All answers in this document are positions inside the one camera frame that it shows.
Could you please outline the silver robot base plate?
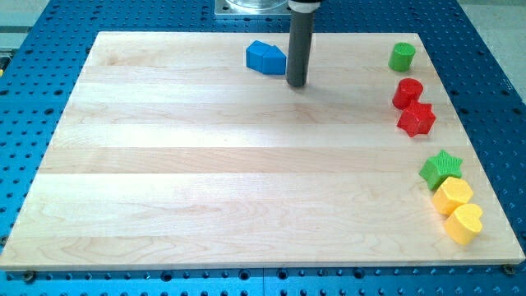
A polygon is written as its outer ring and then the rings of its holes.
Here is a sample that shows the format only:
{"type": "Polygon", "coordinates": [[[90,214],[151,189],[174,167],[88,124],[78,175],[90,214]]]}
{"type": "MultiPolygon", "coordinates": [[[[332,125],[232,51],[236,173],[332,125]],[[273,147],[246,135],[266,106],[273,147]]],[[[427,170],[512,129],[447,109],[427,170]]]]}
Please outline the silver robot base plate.
{"type": "Polygon", "coordinates": [[[214,0],[216,16],[289,14],[287,0],[214,0]]]}

